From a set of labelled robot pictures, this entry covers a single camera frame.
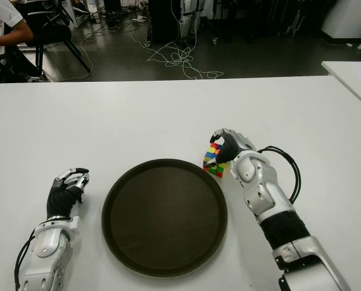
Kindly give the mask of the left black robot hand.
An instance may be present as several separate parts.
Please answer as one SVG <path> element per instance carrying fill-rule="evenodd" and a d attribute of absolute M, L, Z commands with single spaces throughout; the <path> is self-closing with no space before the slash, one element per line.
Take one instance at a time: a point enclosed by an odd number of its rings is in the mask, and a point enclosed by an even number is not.
<path fill-rule="evenodd" d="M 58 175 L 48 194 L 47 218 L 68 218 L 73 206 L 77 202 L 83 203 L 82 196 L 89 180 L 89 170 L 79 167 L 71 167 Z"/>

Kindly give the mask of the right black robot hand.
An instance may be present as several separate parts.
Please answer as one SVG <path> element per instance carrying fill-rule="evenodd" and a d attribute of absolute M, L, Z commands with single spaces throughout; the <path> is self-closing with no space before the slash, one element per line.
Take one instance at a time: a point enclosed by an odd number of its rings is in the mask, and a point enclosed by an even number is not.
<path fill-rule="evenodd" d="M 211 168 L 218 164 L 232 161 L 240 152 L 244 150 L 254 150 L 254 146 L 241 133 L 231 129 L 218 129 L 210 138 L 210 142 L 215 142 L 219 138 L 224 139 L 220 152 L 215 158 L 209 160 L 204 167 Z"/>

